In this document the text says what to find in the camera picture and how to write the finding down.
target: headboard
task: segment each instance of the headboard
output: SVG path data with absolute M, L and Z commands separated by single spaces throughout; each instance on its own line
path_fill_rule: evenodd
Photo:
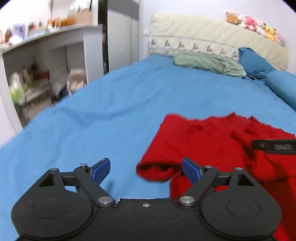
M 240 26 L 201 16 L 156 13 L 152 17 L 149 54 L 208 52 L 239 60 L 238 48 L 249 47 L 276 69 L 287 70 L 287 49 Z

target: white wall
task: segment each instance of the white wall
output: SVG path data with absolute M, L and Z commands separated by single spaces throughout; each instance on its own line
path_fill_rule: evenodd
M 252 16 L 281 33 L 290 53 L 288 71 L 296 74 L 296 13 L 282 0 L 141 0 L 141 59 L 148 55 L 148 35 L 153 13 L 200 15 L 225 21 L 225 12 L 229 9 Z
M 0 10 L 0 29 L 4 33 L 8 27 L 16 23 L 42 21 L 47 24 L 51 18 L 51 0 L 10 0 Z
M 2 97 L 0 96 L 0 148 L 3 144 L 9 141 L 16 132 L 13 128 L 11 120 Z
M 52 17 L 53 18 L 66 18 L 68 16 L 68 10 L 74 0 L 53 0 L 52 4 Z M 79 3 L 89 3 L 90 0 L 80 0 Z M 93 24 L 98 25 L 99 18 L 99 1 L 95 0 L 92 2 L 92 15 L 93 15 Z

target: blue bed sheet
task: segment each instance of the blue bed sheet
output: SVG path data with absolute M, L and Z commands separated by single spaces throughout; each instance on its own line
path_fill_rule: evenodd
M 136 175 L 166 114 L 205 119 L 233 111 L 296 133 L 296 112 L 264 82 L 174 66 L 170 57 L 151 56 L 94 81 L 40 113 L 0 150 L 0 240 L 17 238 L 11 209 L 52 167 L 72 171 L 108 157 L 102 187 L 115 199 L 168 197 L 168 182 Z

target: blue pillow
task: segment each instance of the blue pillow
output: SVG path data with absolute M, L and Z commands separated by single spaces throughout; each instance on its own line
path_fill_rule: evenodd
M 239 63 L 244 67 L 247 76 L 253 76 L 258 80 L 265 79 L 266 74 L 276 70 L 266 59 L 246 47 L 239 48 Z
M 273 71 L 266 75 L 265 85 L 296 110 L 295 75 L 285 71 Z

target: pink stuffed animal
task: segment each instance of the pink stuffed animal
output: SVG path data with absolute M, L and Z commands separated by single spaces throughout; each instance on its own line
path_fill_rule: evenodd
M 256 20 L 250 16 L 246 16 L 245 19 L 246 19 L 247 29 L 255 32 L 256 26 L 257 26 Z
M 284 40 L 284 37 L 283 37 L 280 33 L 276 32 L 275 39 L 276 39 L 276 42 L 277 42 L 279 45 L 285 47 L 285 40 Z

